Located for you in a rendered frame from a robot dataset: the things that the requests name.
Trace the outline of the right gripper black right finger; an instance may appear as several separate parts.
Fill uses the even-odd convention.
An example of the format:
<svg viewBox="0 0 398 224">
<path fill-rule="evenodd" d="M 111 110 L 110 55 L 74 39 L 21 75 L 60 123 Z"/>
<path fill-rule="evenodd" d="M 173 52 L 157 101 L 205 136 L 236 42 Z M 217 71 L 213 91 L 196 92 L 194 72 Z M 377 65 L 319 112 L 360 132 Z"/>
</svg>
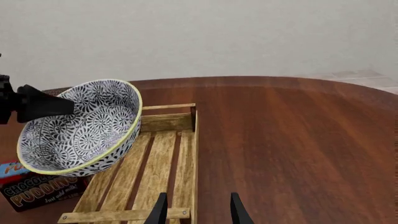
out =
<svg viewBox="0 0 398 224">
<path fill-rule="evenodd" d="M 230 211 L 233 224 L 254 224 L 236 192 L 231 193 Z"/>
</svg>

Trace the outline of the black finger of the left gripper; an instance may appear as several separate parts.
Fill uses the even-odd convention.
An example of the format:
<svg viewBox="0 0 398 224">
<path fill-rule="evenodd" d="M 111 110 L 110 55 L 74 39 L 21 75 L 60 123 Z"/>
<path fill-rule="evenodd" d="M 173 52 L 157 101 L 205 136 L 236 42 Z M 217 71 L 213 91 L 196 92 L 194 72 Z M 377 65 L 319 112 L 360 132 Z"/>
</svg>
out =
<svg viewBox="0 0 398 224">
<path fill-rule="evenodd" d="M 24 85 L 17 89 L 17 122 L 27 123 L 35 119 L 70 115 L 74 113 L 72 100 L 48 95 L 38 89 Z"/>
</svg>

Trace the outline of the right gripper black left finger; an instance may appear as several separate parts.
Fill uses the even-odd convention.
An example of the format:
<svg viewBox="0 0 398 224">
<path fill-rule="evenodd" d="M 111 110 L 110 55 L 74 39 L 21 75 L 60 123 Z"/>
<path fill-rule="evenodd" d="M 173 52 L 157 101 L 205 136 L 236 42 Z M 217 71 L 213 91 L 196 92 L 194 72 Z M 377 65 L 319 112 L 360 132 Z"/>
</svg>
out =
<svg viewBox="0 0 398 224">
<path fill-rule="evenodd" d="M 149 216 L 145 220 L 145 224 L 165 224 L 167 219 L 167 194 L 162 192 L 150 212 Z"/>
</svg>

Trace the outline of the black white patterned bowl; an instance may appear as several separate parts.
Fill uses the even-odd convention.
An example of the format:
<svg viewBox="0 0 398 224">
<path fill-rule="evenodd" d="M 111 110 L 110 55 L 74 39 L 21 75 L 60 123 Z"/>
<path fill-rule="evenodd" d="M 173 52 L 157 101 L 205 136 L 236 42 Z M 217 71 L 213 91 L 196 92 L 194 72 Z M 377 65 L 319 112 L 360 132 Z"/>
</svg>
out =
<svg viewBox="0 0 398 224">
<path fill-rule="evenodd" d="M 95 80 L 58 95 L 72 100 L 71 115 L 29 121 L 17 143 L 19 162 L 43 175 L 85 177 L 123 158 L 141 128 L 142 97 L 122 80 Z"/>
</svg>

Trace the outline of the wooden slat tray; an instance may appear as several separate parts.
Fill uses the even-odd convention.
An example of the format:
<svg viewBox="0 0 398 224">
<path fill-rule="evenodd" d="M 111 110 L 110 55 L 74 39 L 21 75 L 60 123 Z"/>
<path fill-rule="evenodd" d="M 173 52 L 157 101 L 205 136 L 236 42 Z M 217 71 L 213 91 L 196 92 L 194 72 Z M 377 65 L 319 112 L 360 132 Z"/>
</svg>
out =
<svg viewBox="0 0 398 224">
<path fill-rule="evenodd" d="M 94 175 L 74 210 L 59 224 L 144 224 L 160 194 L 165 224 L 197 224 L 198 113 L 193 103 L 146 106 L 128 154 Z"/>
</svg>

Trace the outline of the chocolate pudding box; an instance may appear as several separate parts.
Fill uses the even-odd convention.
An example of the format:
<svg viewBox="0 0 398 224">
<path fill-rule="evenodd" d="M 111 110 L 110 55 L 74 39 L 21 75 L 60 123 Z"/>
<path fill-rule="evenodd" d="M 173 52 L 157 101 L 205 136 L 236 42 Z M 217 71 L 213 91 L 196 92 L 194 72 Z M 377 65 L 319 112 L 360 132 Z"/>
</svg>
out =
<svg viewBox="0 0 398 224">
<path fill-rule="evenodd" d="M 87 186 L 84 177 L 42 175 L 16 161 L 0 164 L 0 194 L 16 212 L 80 196 Z"/>
</svg>

